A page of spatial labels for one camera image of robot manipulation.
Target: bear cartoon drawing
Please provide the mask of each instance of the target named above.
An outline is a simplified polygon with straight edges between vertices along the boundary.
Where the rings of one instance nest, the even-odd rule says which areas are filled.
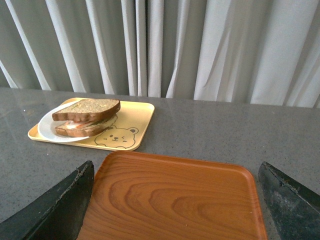
[[[94,142],[98,146],[105,146],[117,149],[127,149],[135,143],[135,135],[139,132],[136,127],[117,128],[115,125],[110,126],[107,130],[99,134]]]

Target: gray countertop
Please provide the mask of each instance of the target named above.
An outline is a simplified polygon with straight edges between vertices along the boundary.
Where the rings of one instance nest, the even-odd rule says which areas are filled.
[[[320,109],[0,88],[0,222],[86,160],[106,150],[33,141],[28,131],[69,98],[119,98],[155,106],[136,152],[247,168],[255,177],[268,237],[279,240],[257,181],[263,161],[320,194]]]

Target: whole wheat bread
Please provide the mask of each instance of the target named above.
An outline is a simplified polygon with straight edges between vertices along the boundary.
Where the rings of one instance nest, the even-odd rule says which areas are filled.
[[[83,99],[52,114],[54,121],[96,122],[110,119],[121,108],[118,99]]]
[[[104,130],[106,130],[108,127],[110,127],[112,124],[115,123],[118,116],[114,115],[113,117],[109,119],[104,119],[101,121],[93,122],[90,125],[87,125],[82,128],[76,128],[76,129],[69,129],[67,128],[66,123],[61,124],[59,126],[55,127],[55,131],[57,134],[67,137],[92,137],[95,135],[98,135],[99,133],[102,133]]]

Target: wooden tray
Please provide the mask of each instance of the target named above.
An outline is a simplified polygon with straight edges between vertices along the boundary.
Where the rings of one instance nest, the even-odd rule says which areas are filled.
[[[62,104],[81,99],[85,98],[70,98]],[[116,122],[111,126],[112,129],[80,141],[55,143],[110,151],[133,151],[140,146],[154,111],[155,107],[150,103],[121,101],[121,109],[117,113]],[[124,138],[126,141],[112,141],[109,137],[111,135],[118,136],[119,139]],[[28,136],[35,141],[52,143],[39,135],[38,124],[29,130]]]
[[[78,240],[267,240],[245,168],[113,152],[94,178]]]

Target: yellow tray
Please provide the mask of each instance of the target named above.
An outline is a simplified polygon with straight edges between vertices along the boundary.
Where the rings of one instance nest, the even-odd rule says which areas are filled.
[[[73,101],[86,98],[74,97],[64,101],[67,104]],[[155,106],[146,102],[121,101],[121,109],[117,113],[117,120],[111,126],[112,129],[74,142],[51,142],[42,138],[38,133],[38,124],[31,128],[28,137],[35,141],[65,144],[93,149],[103,149],[110,151],[124,150],[133,151],[137,149],[145,135],[151,117],[155,111]],[[112,141],[112,137],[118,136],[118,139],[125,139],[125,142]]]

